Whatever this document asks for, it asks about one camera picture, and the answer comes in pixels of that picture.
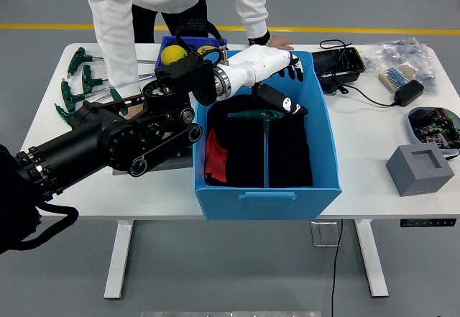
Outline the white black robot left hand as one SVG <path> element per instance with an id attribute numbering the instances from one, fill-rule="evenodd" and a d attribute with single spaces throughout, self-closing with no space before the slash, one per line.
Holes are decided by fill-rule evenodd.
<path id="1" fill-rule="evenodd" d="M 216 99 L 231 98 L 241 87 L 251 87 L 257 98 L 288 114 L 306 115 L 308 109 L 262 81 L 274 74 L 304 81 L 300 59 L 290 51 L 252 45 L 214 68 Z"/>

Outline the person's left hand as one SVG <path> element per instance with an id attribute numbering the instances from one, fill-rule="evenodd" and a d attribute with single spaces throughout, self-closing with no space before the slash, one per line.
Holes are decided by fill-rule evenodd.
<path id="1" fill-rule="evenodd" d="M 275 47 L 281 50 L 293 50 L 292 44 L 292 41 L 287 38 L 280 36 L 271 36 L 269 42 L 267 43 L 267 46 Z"/>

